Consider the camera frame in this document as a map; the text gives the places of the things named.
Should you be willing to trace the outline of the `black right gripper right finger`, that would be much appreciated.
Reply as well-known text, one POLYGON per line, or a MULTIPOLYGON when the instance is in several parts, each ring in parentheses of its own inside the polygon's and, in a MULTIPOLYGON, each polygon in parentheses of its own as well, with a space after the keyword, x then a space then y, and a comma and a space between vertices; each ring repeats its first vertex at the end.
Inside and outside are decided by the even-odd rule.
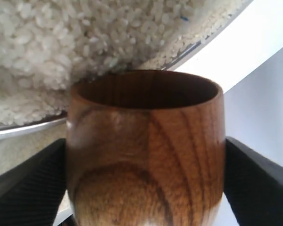
POLYGON ((241 226, 283 226, 283 167, 226 138, 225 196, 241 226))

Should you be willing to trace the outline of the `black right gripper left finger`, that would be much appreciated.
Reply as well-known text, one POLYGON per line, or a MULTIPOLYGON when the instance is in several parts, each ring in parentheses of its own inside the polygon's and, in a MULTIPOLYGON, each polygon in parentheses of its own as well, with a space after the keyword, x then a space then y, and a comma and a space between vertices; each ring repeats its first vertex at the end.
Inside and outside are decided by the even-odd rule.
POLYGON ((0 175, 0 226, 51 226, 66 191, 64 139, 0 175))

